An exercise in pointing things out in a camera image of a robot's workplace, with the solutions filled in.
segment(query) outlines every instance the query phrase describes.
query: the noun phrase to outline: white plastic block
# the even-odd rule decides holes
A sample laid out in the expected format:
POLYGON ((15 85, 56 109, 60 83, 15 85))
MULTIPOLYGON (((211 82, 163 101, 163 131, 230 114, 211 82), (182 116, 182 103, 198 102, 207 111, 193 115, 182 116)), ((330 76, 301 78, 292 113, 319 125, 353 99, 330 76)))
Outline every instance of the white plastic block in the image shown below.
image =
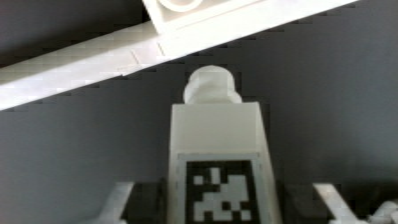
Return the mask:
POLYGON ((214 221, 232 221, 230 211, 239 212, 241 220, 280 224, 257 103, 172 106, 166 198, 166 220, 172 224, 189 224, 191 219, 202 220, 209 216, 214 221), (200 192, 200 184, 204 188, 218 186, 218 190, 200 192), (257 213, 253 207, 253 210, 236 207, 244 201, 243 195, 225 193, 244 192, 248 188, 250 202, 244 206, 253 206, 257 213), (228 202, 230 209, 220 209, 221 202, 228 202))
POLYGON ((175 31, 257 1, 264 0, 143 0, 157 33, 175 31))

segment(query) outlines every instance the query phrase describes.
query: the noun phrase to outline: dark gray surface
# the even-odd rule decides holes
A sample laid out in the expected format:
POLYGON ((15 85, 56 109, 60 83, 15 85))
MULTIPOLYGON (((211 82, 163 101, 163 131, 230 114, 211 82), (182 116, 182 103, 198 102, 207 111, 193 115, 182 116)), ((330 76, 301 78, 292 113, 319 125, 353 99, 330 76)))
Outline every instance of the dark gray surface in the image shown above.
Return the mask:
POLYGON ((339 184, 360 212, 398 198, 398 1, 355 6, 129 80, 0 112, 0 223, 74 223, 99 211, 115 181, 163 176, 170 104, 180 103, 189 72, 207 64, 232 71, 244 99, 268 104, 287 223, 317 215, 312 182, 339 184), (305 205, 287 203, 298 196, 305 205))

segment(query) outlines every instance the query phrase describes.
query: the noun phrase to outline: printed pattern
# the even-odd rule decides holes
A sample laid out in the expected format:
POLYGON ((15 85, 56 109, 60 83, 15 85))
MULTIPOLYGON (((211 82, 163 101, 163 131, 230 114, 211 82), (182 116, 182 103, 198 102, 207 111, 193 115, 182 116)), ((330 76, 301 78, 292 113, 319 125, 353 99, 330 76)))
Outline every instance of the printed pattern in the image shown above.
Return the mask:
POLYGON ((186 224, 259 224, 250 161, 186 162, 186 224))

